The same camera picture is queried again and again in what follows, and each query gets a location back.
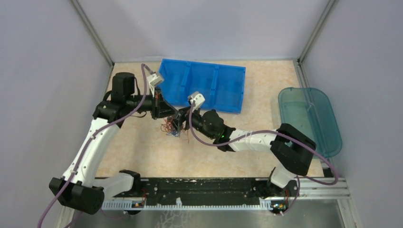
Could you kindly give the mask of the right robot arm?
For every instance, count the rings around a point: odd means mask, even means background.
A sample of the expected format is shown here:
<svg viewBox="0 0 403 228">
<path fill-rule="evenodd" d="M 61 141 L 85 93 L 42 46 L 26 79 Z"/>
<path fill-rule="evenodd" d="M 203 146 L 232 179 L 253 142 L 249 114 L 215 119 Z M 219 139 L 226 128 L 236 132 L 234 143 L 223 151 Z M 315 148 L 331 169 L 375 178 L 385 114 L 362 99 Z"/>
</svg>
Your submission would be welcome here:
<svg viewBox="0 0 403 228">
<path fill-rule="evenodd" d="M 268 191 L 281 195 L 297 176 L 307 175 L 317 145 L 294 126 L 283 123 L 276 130 L 243 131 L 229 127 L 215 110 L 200 112 L 182 108 L 168 121 L 174 131 L 196 130 L 211 139 L 207 145 L 223 152 L 271 152 L 279 161 L 268 179 Z"/>
</svg>

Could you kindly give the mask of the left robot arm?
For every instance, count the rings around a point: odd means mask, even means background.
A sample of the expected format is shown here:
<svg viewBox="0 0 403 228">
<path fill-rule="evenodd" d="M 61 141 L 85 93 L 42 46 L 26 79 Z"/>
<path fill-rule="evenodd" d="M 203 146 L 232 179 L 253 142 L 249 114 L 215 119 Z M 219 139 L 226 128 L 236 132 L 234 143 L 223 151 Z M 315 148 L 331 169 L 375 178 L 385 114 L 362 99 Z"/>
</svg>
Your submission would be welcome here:
<svg viewBox="0 0 403 228">
<path fill-rule="evenodd" d="M 163 98 L 159 88 L 162 82 L 163 77 L 152 72 L 145 77 L 150 93 L 135 95 L 140 90 L 134 74 L 121 72 L 113 77 L 112 89 L 96 106 L 89 132 L 69 169 L 49 183 L 61 205 L 93 215 L 104 200 L 123 192 L 132 197 L 143 195 L 139 173 L 122 170 L 115 176 L 96 179 L 96 171 L 111 140 L 134 112 L 149 112 L 153 119 L 175 114 L 175 108 Z"/>
</svg>

